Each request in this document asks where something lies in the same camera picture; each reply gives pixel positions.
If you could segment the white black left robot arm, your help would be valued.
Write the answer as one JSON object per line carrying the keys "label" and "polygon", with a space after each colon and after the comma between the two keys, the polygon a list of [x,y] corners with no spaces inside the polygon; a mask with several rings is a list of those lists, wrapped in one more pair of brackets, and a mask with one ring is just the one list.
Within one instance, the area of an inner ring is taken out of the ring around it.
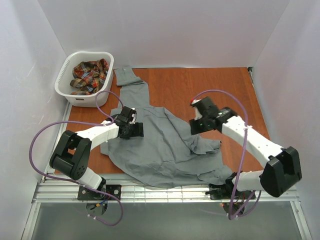
{"label": "white black left robot arm", "polygon": [[143,123],[136,122],[137,111],[124,106],[119,114],[99,126],[73,132],[66,130],[50,158],[51,168],[71,180],[94,190],[101,190],[105,180],[88,167],[91,150],[116,138],[143,137]]}

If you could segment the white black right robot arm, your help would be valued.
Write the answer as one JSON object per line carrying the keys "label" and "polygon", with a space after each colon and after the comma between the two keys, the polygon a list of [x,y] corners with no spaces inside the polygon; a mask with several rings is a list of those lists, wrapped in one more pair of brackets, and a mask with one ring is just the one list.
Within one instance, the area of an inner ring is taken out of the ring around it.
{"label": "white black right robot arm", "polygon": [[265,191],[278,198],[302,179],[300,157],[294,147],[273,143],[246,126],[231,108],[219,109],[209,97],[193,100],[191,106],[195,109],[195,118],[189,121],[192,135],[217,130],[244,146],[263,168],[229,177],[226,186],[238,192]]}

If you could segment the grey long sleeve shirt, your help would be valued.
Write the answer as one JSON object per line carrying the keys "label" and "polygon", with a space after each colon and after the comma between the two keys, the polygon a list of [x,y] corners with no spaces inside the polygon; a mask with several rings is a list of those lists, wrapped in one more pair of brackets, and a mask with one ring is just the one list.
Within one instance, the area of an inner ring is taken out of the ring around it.
{"label": "grey long sleeve shirt", "polygon": [[123,105],[135,108],[143,137],[115,138],[100,152],[123,172],[145,185],[223,185],[232,170],[223,163],[219,140],[191,135],[190,125],[165,107],[150,105],[149,86],[131,67],[115,70]]}

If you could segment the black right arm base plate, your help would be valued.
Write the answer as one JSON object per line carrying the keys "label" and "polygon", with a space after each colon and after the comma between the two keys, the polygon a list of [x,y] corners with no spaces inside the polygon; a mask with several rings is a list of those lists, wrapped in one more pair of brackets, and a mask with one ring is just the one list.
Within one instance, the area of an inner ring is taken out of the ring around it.
{"label": "black right arm base plate", "polygon": [[[232,196],[233,187],[229,187],[225,184],[214,185],[209,184],[209,190],[205,192],[206,195],[210,196],[211,200],[230,200]],[[240,202],[249,198],[253,191],[235,191],[234,200]]]}

